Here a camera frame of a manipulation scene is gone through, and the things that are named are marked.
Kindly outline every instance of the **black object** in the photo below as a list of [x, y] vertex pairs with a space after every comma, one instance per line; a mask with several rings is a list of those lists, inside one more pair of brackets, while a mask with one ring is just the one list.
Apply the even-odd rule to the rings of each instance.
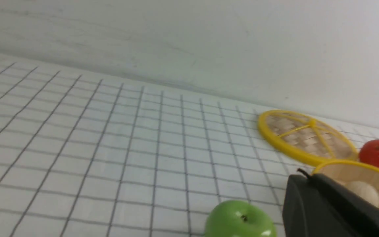
[[323, 174], [289, 176], [286, 237], [379, 237], [379, 208]]

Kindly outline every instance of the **white ball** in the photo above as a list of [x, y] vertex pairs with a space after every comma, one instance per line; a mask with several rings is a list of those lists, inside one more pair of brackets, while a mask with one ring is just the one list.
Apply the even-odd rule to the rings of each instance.
[[378, 191], [370, 184], [362, 181], [353, 181], [344, 185], [347, 189], [363, 198], [370, 204], [379, 207]]

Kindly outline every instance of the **yellow plate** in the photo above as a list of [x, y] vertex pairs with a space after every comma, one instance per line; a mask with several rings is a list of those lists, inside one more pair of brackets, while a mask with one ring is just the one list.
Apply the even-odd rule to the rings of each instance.
[[[302, 126], [278, 135], [272, 131], [272, 129], [267, 124], [267, 118], [269, 116], [288, 118], [290, 120], [296, 121], [299, 124], [302, 124]], [[301, 129], [309, 129], [310, 131], [313, 131], [315, 133], [314, 135], [317, 136], [321, 144], [325, 147], [325, 150], [328, 151], [330, 157], [317, 156], [312, 153], [308, 153], [304, 149], [295, 147], [283, 139], [284, 136], [288, 136]], [[349, 154], [347, 157], [343, 157], [343, 159], [353, 161], [358, 160], [358, 151], [356, 150], [355, 146], [345, 136], [343, 136], [343, 134], [331, 128], [326, 123], [323, 123], [304, 114], [283, 110], [267, 111], [259, 117], [258, 130], [260, 134], [265, 138], [265, 140], [268, 141], [268, 143], [270, 143], [277, 150], [280, 150], [293, 159], [296, 159], [308, 165], [312, 165], [314, 167], [330, 159], [341, 159], [341, 157], [337, 157], [337, 155], [335, 155], [336, 152], [334, 152], [334, 150], [330, 148], [327, 142], [323, 139], [323, 135], [332, 136], [333, 138], [337, 138], [345, 143], [343, 145], [347, 147]]]

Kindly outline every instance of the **grid paper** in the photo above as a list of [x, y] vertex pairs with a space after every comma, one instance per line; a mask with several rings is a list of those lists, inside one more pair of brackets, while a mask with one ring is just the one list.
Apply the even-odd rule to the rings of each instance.
[[[0, 61], [0, 237], [202, 236], [241, 199], [284, 237], [301, 167], [257, 131], [265, 106]], [[359, 148], [379, 129], [326, 120]]]

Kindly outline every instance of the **woven bamboo lid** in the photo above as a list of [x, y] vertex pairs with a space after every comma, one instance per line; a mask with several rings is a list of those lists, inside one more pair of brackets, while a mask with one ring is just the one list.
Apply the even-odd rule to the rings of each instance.
[[359, 162], [333, 160], [317, 166], [313, 173], [321, 173], [341, 185], [362, 181], [372, 185], [379, 193], [379, 168]]
[[332, 127], [304, 114], [273, 110], [259, 117], [259, 131], [275, 148], [308, 165], [328, 159], [357, 160], [354, 145]]

